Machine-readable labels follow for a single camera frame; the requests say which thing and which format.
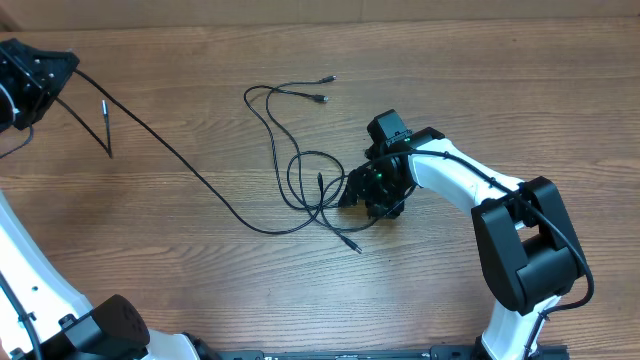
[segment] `beige wall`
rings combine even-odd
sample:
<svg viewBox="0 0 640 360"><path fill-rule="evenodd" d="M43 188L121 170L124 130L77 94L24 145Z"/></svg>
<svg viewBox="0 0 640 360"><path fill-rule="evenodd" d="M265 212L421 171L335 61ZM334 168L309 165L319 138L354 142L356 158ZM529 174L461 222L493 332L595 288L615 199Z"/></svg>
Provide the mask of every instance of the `beige wall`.
<svg viewBox="0 0 640 360"><path fill-rule="evenodd" d="M639 16L640 0L2 0L15 30Z"/></svg>

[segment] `wooden tabletop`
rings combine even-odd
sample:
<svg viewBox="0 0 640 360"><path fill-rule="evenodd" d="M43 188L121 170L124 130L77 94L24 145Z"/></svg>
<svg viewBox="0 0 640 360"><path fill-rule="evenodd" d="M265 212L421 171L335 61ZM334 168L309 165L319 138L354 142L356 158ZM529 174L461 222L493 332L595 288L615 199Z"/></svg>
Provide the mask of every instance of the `wooden tabletop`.
<svg viewBox="0 0 640 360"><path fill-rule="evenodd" d="M396 109L502 173L560 189L596 279L588 306L554 314L544 344L575 358L640 351L640 18L446 21L4 34L65 50L198 169L251 224L307 219L275 182L264 126L242 93L278 95L274 115L305 150L348 170L366 126ZM254 104L264 109L264 92ZM97 91L74 76L60 96L101 136ZM150 327L216 349L310 351L471 344L494 299L469 218L418 190L396 220L355 234L358 255L313 224L266 236L227 208L142 127L111 106L114 159L59 105L32 144L0 162L0 187L53 265L94 304L115 293ZM274 128L280 167L294 150ZM2 149L25 133L7 131ZM332 163L303 163L308 197ZM328 211L335 224L365 209ZM582 297L579 280L565 301Z"/></svg>

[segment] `robotic arm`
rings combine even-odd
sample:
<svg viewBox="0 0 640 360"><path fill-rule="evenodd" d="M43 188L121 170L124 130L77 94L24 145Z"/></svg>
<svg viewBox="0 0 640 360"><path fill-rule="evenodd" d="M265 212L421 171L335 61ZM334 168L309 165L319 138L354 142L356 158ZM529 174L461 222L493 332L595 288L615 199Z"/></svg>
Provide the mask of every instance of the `robotic arm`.
<svg viewBox="0 0 640 360"><path fill-rule="evenodd" d="M0 125L19 129L42 117L78 64L72 54L40 52L15 40L0 43L0 61L7 66L0 67ZM41 76L47 72L53 76ZM0 296L4 350L12 359L37 358L23 329L29 321L49 360L521 359L530 334L539 332L538 314L554 306L583 271L566 243L504 189L516 192L544 214L584 256L557 188L542 177L523 182L495 172L461 153L432 128L413 133L394 110L374 118L367 130L373 140L365 154L370 161L350 173L339 205L364 200L370 216L395 218L404 210L401 199L407 190L420 186L442 195L472 218L483 275L497 300L489 326L474 346L369 354L215 352L188 334L148 329L122 296L114 295L93 308L51 266L0 193L3 290L15 294L29 318L17 316L10 297ZM496 183L505 188L497 188ZM517 229L523 226L538 226L539 234L522 243ZM566 347L536 348L535 341L529 355L568 359Z"/></svg>

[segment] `table surface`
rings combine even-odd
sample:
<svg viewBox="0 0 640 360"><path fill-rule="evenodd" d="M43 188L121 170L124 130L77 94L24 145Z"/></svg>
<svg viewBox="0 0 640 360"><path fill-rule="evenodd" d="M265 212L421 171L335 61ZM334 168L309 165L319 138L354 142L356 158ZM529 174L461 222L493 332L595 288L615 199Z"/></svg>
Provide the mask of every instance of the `table surface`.
<svg viewBox="0 0 640 360"><path fill-rule="evenodd" d="M555 314L542 342L575 358L640 350L640 18L445 21L3 34L68 48L80 69L180 151L249 222L303 222L275 182L270 142L243 91L313 88L325 105L275 96L301 149L364 161L366 125L394 108L465 153L560 189L596 279L588 306ZM254 103L264 109L264 92ZM77 76L61 98L103 134L101 95ZM416 191L396 220L353 235L358 255L311 225L255 233L144 129L111 107L114 159L60 106L0 163L0 186L53 265L94 304L114 293L150 327L217 349L310 351L470 344L493 297L470 219ZM2 147L26 134L8 131ZM274 129L281 168L294 149ZM303 175L338 172L309 158ZM365 209L328 211L358 224ZM586 289L578 281L568 299Z"/></svg>

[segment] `wooden table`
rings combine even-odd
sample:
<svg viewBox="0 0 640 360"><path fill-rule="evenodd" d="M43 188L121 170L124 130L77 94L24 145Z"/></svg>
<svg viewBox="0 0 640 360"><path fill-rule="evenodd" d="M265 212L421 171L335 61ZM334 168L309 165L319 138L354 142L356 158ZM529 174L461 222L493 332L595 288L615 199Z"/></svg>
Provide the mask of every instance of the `wooden table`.
<svg viewBox="0 0 640 360"><path fill-rule="evenodd" d="M302 222L279 197L263 125L242 93L316 80L326 105L276 96L302 150L347 170L364 161L366 125L395 108L480 162L559 187L596 278L596 296L556 314L542 342L575 358L640 351L640 18L448 21L4 34L72 48L80 68L175 146L252 224ZM101 95L77 76L61 98L102 135ZM262 110L263 97L254 103ZM350 251L312 225L265 236L224 205L112 106L102 149L61 107L32 144L0 163L0 185L54 266L94 304L127 297L150 327L189 331L217 349L302 351L470 344L487 326L471 221L416 191L395 221L353 236ZM281 168L294 154L276 131ZM2 135L2 147L26 134ZM315 177L337 174L305 159ZM330 212L366 221L364 208ZM568 299L585 291L584 280Z"/></svg>

